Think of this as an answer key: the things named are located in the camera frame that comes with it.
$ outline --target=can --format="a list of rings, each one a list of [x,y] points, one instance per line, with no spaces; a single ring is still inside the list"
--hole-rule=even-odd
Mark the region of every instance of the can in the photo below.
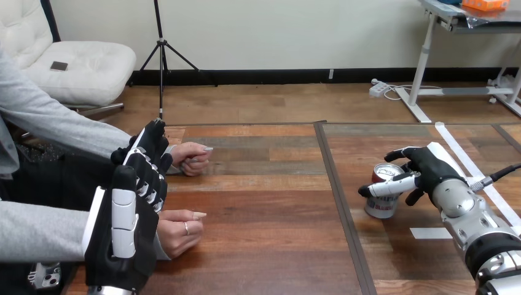
[[[382,163],[375,166],[371,181],[373,183],[383,183],[390,180],[396,175],[405,173],[400,166],[391,163]],[[367,198],[366,207],[364,208],[367,214],[379,218],[390,218],[396,212],[398,207],[398,197],[400,194],[386,195],[383,197],[369,197]]]

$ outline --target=can lid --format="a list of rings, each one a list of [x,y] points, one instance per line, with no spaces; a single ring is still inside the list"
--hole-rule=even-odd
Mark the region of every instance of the can lid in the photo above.
[[[382,163],[375,166],[375,173],[383,180],[389,180],[396,175],[405,173],[400,166],[391,163]]]

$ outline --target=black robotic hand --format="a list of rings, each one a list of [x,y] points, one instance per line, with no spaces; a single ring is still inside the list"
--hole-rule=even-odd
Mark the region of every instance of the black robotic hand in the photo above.
[[[123,203],[126,206],[122,207],[129,207],[130,214],[125,214],[125,209],[117,213],[113,203]],[[85,252],[89,294],[110,295],[115,289],[132,294],[142,290],[155,269],[154,237],[158,221],[154,208],[144,198],[136,197],[134,169],[118,166],[112,187],[104,191]]]
[[[118,149],[112,186],[98,188],[91,207],[92,233],[85,250],[89,294],[133,294],[155,268],[154,238],[172,163],[162,120],[150,122],[129,147]]]
[[[384,157],[386,162],[400,158],[410,160],[410,162],[401,166],[405,173],[417,175],[415,185],[418,188],[411,192],[405,200],[409,206],[416,204],[424,193],[429,195],[432,202],[434,188],[447,179],[456,178],[466,183],[466,179],[449,164],[454,162],[453,159],[437,143],[431,143],[426,147],[404,147],[392,151]]]

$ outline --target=gray sleeve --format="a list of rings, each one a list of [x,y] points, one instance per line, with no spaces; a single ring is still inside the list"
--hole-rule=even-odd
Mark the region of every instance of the gray sleeve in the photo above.
[[[0,50],[0,113],[16,126],[66,148],[110,158],[130,136],[93,121],[49,97]]]
[[[83,261],[88,212],[0,202],[0,262]]]

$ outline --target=desk frame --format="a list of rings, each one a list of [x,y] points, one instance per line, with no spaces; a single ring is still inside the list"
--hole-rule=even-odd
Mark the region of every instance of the desk frame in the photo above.
[[[417,104],[418,96],[421,95],[490,95],[492,98],[497,98],[502,104],[508,107],[512,112],[521,117],[521,107],[516,103],[516,98],[521,90],[521,68],[517,72],[514,87],[513,88],[499,88],[499,87],[478,87],[478,88],[443,88],[443,89],[420,89],[421,81],[423,80],[423,74],[429,60],[429,54],[431,50],[431,44],[434,35],[434,26],[438,23],[441,27],[448,31],[454,31],[456,33],[521,33],[521,28],[513,28],[512,31],[505,31],[505,28],[497,28],[492,30],[486,28],[481,31],[478,28],[475,29],[463,29],[462,27],[456,27],[457,19],[449,17],[444,19],[435,12],[426,9],[426,14],[429,15],[429,26],[427,29],[427,36],[425,37],[425,43],[421,49],[420,60],[416,69],[416,75],[410,94],[402,87],[396,88],[396,93],[400,96],[401,100],[409,108],[416,119],[421,123],[431,123],[431,119],[421,110],[421,107]]]

